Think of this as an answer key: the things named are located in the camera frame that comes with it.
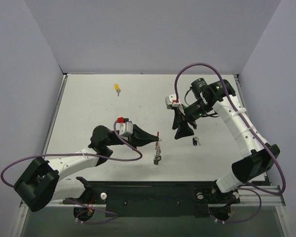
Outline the dark blue tagged key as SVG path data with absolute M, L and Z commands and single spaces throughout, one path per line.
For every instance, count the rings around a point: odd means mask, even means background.
M 200 143 L 199 138 L 197 136 L 193 137 L 192 143 L 194 146 L 201 146 L 201 143 Z

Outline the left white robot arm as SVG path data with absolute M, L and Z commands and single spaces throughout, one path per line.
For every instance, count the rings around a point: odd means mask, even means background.
M 139 147 L 158 141 L 158 136 L 131 122 L 121 123 L 120 129 L 114 130 L 99 125 L 92 132 L 90 144 L 79 152 L 53 155 L 47 160 L 42 156 L 34 158 L 13 188 L 32 212 L 56 199 L 75 198 L 80 203 L 87 203 L 92 196 L 91 190 L 85 182 L 73 180 L 70 175 L 113 160 L 110 146 L 126 145 L 136 152 Z

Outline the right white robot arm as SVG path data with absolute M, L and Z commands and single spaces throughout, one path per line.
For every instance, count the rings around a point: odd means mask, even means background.
M 203 78 L 195 80 L 190 89 L 196 101 L 189 106 L 177 101 L 175 94 L 165 98 L 166 107 L 174 110 L 172 129 L 175 139 L 194 135 L 196 120 L 214 111 L 233 136 L 242 158 L 233 163 L 231 171 L 217 179 L 210 190 L 211 198 L 221 202 L 228 193 L 267 172 L 280 154 L 279 147 L 270 145 L 255 129 L 239 103 L 235 90 L 227 80 L 207 84 Z

